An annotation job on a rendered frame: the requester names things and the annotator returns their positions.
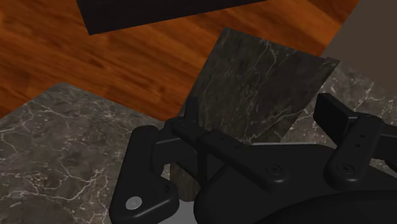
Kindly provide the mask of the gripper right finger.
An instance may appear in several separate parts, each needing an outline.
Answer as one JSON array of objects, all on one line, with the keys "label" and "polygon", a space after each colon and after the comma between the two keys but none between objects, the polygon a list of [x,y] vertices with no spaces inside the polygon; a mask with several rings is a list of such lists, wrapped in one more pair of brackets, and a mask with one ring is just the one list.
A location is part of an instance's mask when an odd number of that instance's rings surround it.
[{"label": "gripper right finger", "polygon": [[355,112],[329,93],[317,95],[313,119],[337,146],[324,169],[333,188],[357,189],[373,158],[397,164],[397,125]]}]

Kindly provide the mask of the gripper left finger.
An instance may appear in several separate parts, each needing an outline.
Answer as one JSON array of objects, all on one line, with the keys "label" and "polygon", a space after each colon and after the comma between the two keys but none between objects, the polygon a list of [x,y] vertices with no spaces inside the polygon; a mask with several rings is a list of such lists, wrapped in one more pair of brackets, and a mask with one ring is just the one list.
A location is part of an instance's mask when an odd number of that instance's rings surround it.
[{"label": "gripper left finger", "polygon": [[183,116],[170,118],[162,129],[152,125],[135,128],[129,139],[122,168],[109,207],[112,224],[160,224],[180,208],[179,190],[161,176],[164,164],[177,163],[204,192],[233,168],[265,192],[283,185],[283,169],[260,160],[263,151],[248,149],[234,138],[199,127],[199,104],[190,97]]}]

